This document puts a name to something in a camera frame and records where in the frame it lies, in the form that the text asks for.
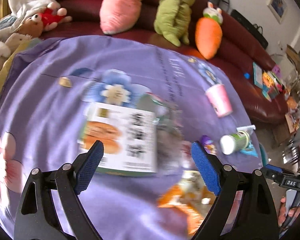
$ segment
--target pink flower print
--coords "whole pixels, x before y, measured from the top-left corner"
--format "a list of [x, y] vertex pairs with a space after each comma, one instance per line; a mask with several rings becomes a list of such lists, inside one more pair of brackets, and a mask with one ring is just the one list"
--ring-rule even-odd
[[8, 189], [21, 193], [22, 164], [12, 160], [16, 152], [16, 140], [11, 133], [5, 133], [2, 140], [0, 137], [0, 207], [9, 206]]

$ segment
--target yellow fabric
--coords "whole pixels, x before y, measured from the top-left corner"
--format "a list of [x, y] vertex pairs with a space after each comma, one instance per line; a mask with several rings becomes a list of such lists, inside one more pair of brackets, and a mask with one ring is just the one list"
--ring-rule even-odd
[[30, 41], [26, 41], [22, 44], [19, 45], [19, 47], [15, 50], [15, 52], [7, 59], [7, 61], [4, 63], [3, 65], [3, 68], [0, 72], [0, 93], [1, 93], [1, 90], [2, 90], [2, 87], [7, 79], [7, 76], [8, 76], [8, 73], [10, 71], [10, 68], [11, 68], [11, 65], [12, 65], [12, 62], [13, 62], [13, 59], [14, 59], [14, 56], [27, 49], [29, 44], [30, 44], [31, 40]]

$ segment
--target pink cup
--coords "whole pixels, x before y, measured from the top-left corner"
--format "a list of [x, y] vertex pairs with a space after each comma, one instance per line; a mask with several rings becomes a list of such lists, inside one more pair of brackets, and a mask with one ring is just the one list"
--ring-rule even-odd
[[224, 117], [232, 113], [232, 106], [230, 104], [227, 91], [224, 84], [213, 85], [206, 91], [210, 103], [218, 117]]

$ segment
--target human hand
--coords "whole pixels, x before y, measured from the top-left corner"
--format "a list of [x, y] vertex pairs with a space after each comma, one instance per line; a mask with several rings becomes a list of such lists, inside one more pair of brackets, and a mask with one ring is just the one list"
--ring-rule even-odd
[[[286, 197], [283, 197], [281, 200], [281, 206], [280, 206], [280, 209], [279, 209], [279, 216], [278, 216], [278, 224], [279, 226], [282, 225], [282, 223], [286, 220]], [[288, 213], [288, 216], [289, 217], [297, 217], [298, 215], [300, 214], [300, 207], [295, 207], [295, 208], [291, 208], [289, 210], [289, 213]]]

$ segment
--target sofa backrest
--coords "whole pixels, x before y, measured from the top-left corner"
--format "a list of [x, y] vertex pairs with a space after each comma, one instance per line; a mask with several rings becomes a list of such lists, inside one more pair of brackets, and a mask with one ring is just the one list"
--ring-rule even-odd
[[[99, 11], [102, 0], [57, 0], [62, 7], [68, 10], [74, 21], [100, 22]], [[154, 31], [154, 20], [159, 0], [143, 0], [142, 9], [135, 27]], [[203, 10], [207, 7], [207, 0], [196, 0], [192, 6], [191, 23], [189, 25], [189, 39], [196, 48], [194, 33], [196, 22], [201, 18]], [[275, 62], [263, 49], [261, 44], [234, 18], [226, 12], [223, 15], [223, 41], [218, 56], [236, 65], [243, 72], [251, 73], [252, 62], [255, 61], [264, 70], [271, 70]]]

